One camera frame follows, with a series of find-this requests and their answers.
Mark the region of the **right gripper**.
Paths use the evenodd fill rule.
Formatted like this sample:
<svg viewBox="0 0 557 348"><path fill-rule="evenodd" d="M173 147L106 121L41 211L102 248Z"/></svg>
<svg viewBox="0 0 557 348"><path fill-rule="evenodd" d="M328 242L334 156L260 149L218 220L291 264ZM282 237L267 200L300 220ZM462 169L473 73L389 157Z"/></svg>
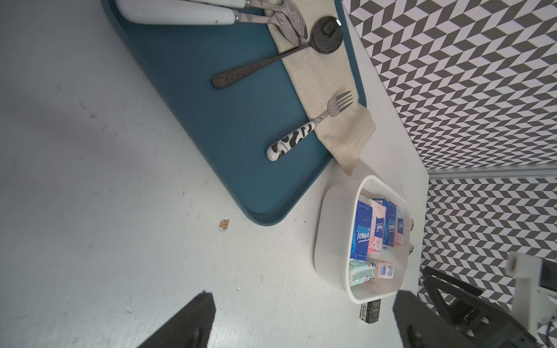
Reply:
<svg viewBox="0 0 557 348"><path fill-rule="evenodd" d="M483 298L483 290L442 271L422 268L423 287L437 314L477 347L536 347L516 319Z"/></svg>

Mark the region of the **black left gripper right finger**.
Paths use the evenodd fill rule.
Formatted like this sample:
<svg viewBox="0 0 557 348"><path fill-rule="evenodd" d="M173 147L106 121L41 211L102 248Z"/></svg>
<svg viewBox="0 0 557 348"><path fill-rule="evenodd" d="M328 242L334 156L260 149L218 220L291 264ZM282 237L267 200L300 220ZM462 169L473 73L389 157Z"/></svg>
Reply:
<svg viewBox="0 0 557 348"><path fill-rule="evenodd" d="M410 291L399 291L393 306L404 347L474 347Z"/></svg>

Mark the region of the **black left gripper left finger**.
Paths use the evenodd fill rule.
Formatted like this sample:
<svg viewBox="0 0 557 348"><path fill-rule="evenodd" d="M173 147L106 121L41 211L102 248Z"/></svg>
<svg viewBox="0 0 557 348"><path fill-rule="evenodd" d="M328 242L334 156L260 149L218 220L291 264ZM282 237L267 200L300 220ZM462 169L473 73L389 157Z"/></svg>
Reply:
<svg viewBox="0 0 557 348"><path fill-rule="evenodd" d="M143 341L139 348L205 348L215 316L213 294L203 291Z"/></svg>

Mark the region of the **black tissue pack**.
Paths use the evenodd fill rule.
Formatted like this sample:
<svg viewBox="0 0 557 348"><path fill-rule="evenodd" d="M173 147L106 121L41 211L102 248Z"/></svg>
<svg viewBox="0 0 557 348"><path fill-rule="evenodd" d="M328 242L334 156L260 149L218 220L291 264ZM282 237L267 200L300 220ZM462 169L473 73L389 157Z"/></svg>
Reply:
<svg viewBox="0 0 557 348"><path fill-rule="evenodd" d="M361 305L360 319L368 324L379 321L381 300L374 300Z"/></svg>

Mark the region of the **teal tissue pack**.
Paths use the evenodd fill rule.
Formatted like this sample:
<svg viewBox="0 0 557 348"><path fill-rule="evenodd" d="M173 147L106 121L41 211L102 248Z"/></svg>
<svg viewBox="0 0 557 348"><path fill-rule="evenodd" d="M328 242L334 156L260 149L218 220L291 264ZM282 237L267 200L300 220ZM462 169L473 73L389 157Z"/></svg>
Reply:
<svg viewBox="0 0 557 348"><path fill-rule="evenodd" d="M348 281L354 287L376 278L376 264L370 261L351 260L348 266Z"/></svg>

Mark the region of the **pink blue tissue pack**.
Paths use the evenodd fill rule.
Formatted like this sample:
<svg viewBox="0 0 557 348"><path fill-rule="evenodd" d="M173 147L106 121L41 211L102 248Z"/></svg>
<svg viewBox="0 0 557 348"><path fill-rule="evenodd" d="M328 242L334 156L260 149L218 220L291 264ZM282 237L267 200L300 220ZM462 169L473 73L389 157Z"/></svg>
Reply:
<svg viewBox="0 0 557 348"><path fill-rule="evenodd" d="M403 210L397 207L396 210L396 232L395 232L395 239L394 239L394 247L399 248L404 244L404 216Z"/></svg>

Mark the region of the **blue Vinda tissue pack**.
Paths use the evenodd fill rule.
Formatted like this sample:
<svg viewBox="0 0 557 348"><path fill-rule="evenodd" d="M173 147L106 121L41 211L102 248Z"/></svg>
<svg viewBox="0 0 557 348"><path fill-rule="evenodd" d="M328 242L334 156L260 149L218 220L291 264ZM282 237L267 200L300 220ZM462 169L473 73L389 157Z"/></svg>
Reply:
<svg viewBox="0 0 557 348"><path fill-rule="evenodd" d="M369 199L360 195L355 211L355 223L352 234L350 259L366 261L368 245L371 239L372 208Z"/></svg>

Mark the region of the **white storage box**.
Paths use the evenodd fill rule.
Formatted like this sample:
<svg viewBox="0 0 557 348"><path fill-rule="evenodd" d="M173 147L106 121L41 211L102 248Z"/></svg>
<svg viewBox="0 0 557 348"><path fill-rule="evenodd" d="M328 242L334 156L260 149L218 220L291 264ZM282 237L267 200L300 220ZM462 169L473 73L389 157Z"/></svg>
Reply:
<svg viewBox="0 0 557 348"><path fill-rule="evenodd" d="M390 200L403 211L404 242L399 248L385 250L379 259L394 265L392 279L373 280L351 287L349 261L358 197ZM408 274L410 246L410 209L407 201L375 175L332 185L323 197L314 253L319 277L343 291L351 302L360 305L396 294Z"/></svg>

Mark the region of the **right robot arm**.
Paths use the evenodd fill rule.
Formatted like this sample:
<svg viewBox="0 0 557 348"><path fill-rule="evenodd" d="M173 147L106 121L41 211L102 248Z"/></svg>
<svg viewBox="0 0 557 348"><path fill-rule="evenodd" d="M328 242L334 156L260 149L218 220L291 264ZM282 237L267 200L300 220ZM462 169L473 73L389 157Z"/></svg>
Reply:
<svg viewBox="0 0 557 348"><path fill-rule="evenodd" d="M476 347L537 347L538 325L556 327L556 263L512 252L505 272L515 280L511 313L465 281L429 266L422 274L438 315Z"/></svg>

